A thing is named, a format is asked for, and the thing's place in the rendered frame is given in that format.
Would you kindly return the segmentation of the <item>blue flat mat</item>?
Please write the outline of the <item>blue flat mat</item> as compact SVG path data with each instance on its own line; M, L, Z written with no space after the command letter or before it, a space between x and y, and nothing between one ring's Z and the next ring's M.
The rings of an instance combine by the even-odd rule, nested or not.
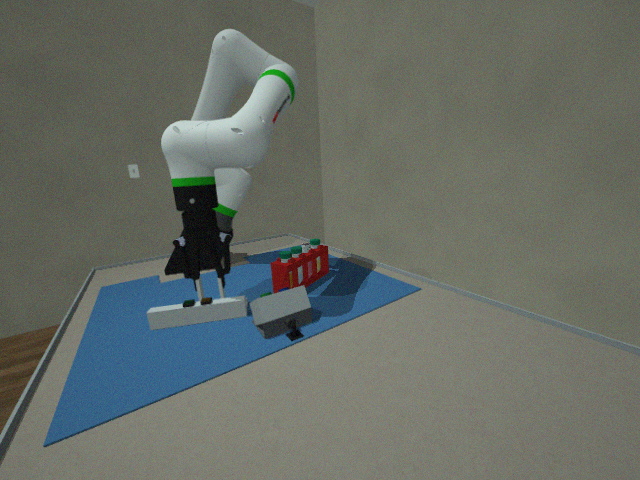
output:
M421 288L328 254L329 273L306 287L312 322L304 337L265 339L249 303L273 293L271 263L291 247L243 257L225 296L248 299L247 316L150 330L150 308L199 301L192 279L159 275L101 287L43 447L185 391Z

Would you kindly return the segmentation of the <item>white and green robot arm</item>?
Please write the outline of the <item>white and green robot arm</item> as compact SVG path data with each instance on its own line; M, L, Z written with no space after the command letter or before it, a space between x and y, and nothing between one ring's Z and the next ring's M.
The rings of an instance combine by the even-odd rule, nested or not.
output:
M225 118L243 84L254 87L250 98ZM297 73L289 64L237 30L219 32L191 121L171 124L161 139L176 209L200 213L213 208L219 229L231 232L252 184L242 168L265 159L273 130L298 89Z

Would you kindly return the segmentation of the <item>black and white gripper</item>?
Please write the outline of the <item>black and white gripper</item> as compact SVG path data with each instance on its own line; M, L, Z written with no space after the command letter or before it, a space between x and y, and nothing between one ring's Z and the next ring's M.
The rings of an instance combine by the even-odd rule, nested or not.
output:
M184 226L183 236L173 241L173 245L178 251L184 277L194 280L195 290L198 293L199 301L204 298L202 280L200 276L200 250L208 248L213 264L217 272L220 298L225 298L224 275L230 272L230 249L229 241L231 234L222 233L217 226L216 211L212 209L200 213L182 213ZM218 230L219 229L219 230ZM224 253L224 269L222 268L216 246L214 245L218 237L221 237ZM193 247L193 273L191 271L189 259L185 248L185 240ZM223 276L223 277L222 277Z

